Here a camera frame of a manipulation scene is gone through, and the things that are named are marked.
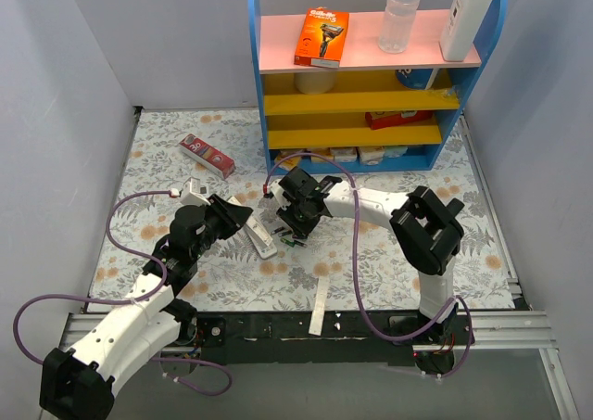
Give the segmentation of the white slim battery cover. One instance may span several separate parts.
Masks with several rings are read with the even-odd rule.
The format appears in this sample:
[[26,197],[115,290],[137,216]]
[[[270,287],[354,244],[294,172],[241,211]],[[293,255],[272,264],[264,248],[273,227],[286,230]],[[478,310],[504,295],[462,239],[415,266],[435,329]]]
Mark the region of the white slim battery cover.
[[319,336],[322,333],[323,318],[325,314],[325,304],[329,290],[329,277],[320,276],[316,289],[313,310],[309,322],[309,334]]

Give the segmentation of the white slim remote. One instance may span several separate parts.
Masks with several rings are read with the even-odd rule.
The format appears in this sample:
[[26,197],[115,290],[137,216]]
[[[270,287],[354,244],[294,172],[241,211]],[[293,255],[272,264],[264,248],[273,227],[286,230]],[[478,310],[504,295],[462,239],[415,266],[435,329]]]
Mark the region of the white slim remote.
[[266,245],[269,245],[273,242],[271,234],[267,231],[267,229],[263,226],[263,224],[257,219],[255,213],[252,213],[247,222],[244,226],[244,231],[246,232],[247,236],[250,238],[254,245],[254,241],[259,238],[263,241]]

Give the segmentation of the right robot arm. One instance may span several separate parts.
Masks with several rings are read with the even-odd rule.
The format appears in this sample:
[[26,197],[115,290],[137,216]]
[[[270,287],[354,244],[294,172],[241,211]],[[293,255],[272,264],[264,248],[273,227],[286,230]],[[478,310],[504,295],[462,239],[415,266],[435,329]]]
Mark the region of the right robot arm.
[[464,237],[457,221],[461,201],[444,204],[425,186],[406,194],[357,188],[352,180],[336,176],[318,181],[298,167],[266,185],[264,196],[276,200],[279,218],[302,237],[323,217],[349,218],[391,231],[419,275],[421,336],[435,344],[450,336],[457,309],[453,269]]

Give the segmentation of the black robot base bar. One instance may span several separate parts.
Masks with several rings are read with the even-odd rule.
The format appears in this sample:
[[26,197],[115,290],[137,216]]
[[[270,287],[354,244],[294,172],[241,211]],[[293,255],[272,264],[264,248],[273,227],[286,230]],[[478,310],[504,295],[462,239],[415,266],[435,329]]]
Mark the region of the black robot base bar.
[[322,331],[309,331],[310,312],[199,312],[173,342],[189,358],[229,364],[385,363],[446,373],[455,349],[473,343],[465,313],[401,343],[383,340],[357,311],[328,311]]

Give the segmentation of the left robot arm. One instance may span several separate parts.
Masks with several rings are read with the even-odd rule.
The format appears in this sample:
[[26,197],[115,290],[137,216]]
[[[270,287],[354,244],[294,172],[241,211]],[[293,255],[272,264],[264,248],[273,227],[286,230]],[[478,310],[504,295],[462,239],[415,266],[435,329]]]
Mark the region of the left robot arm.
[[200,341],[197,311],[178,295],[203,254],[235,235],[252,212],[216,194],[177,209],[123,304],[69,349],[45,357],[41,407],[59,419],[105,419],[125,383],[163,348]]

